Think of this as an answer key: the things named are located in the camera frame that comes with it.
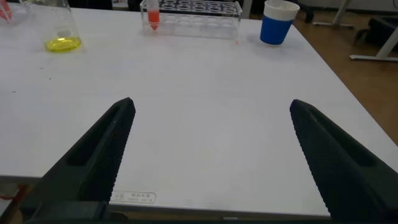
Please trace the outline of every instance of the test tube rack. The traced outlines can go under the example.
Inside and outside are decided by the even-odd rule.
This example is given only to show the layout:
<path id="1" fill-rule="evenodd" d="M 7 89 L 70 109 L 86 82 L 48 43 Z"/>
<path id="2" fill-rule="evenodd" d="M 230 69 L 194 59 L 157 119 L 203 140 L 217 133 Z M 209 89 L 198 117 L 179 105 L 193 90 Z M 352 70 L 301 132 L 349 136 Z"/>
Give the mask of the test tube rack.
<path id="1" fill-rule="evenodd" d="M 236 40 L 242 9 L 238 2 L 160 0 L 160 24 L 149 25 L 147 0 L 140 4 L 145 35 L 176 35 Z"/>

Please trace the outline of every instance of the red liquid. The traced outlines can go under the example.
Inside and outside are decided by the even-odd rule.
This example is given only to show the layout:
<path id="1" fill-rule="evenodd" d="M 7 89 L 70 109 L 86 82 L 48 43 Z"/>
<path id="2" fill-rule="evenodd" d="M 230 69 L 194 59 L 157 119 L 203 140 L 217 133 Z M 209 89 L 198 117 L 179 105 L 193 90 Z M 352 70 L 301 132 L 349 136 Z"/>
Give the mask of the red liquid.
<path id="1" fill-rule="evenodd" d="M 0 0 L 0 4 L 4 8 L 5 12 L 7 13 L 8 19 L 11 19 L 12 17 L 12 12 L 10 10 L 10 7 L 8 6 L 6 0 Z M 3 10 L 0 10 L 0 17 L 3 19 L 7 20 L 7 16 L 3 13 Z"/>
<path id="2" fill-rule="evenodd" d="M 148 21 L 152 29 L 156 30 L 157 27 L 159 26 L 159 21 L 160 21 L 158 9 L 148 10 Z"/>

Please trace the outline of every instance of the blue paper cup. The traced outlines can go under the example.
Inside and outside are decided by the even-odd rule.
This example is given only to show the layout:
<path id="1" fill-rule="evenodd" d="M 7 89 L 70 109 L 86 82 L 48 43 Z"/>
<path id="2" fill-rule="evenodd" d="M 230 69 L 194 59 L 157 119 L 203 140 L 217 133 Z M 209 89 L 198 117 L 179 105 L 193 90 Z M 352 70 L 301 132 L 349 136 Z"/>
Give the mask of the blue paper cup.
<path id="1" fill-rule="evenodd" d="M 267 44 L 280 45 L 285 40 L 300 6 L 282 0 L 268 0 L 264 5 L 260 39 Z"/>

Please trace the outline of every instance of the white tabletop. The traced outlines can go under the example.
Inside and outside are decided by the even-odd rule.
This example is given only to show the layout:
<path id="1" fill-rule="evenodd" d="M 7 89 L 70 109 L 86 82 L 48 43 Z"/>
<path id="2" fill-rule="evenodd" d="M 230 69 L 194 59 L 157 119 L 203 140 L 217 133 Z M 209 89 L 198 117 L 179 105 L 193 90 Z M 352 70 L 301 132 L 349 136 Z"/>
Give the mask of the white tabletop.
<path id="1" fill-rule="evenodd" d="M 137 112 L 114 190 L 156 193 L 146 206 L 328 215 L 290 118 L 296 98 L 398 170 L 397 146 L 294 27 L 272 48 L 261 21 L 242 20 L 236 45 L 144 37 L 135 12 L 73 15 L 84 46 L 69 54 L 45 52 L 28 22 L 0 27 L 3 178 L 43 176 L 127 96 Z"/>

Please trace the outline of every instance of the label sticker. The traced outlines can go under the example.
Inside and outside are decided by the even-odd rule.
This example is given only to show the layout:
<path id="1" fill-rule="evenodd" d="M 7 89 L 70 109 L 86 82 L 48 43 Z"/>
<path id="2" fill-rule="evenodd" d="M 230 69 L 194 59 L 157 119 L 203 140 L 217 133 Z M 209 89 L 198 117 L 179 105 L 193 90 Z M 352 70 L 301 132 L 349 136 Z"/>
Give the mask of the label sticker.
<path id="1" fill-rule="evenodd" d="M 112 192 L 111 202 L 156 205 L 157 201 L 155 192 L 127 192 L 115 190 Z"/>

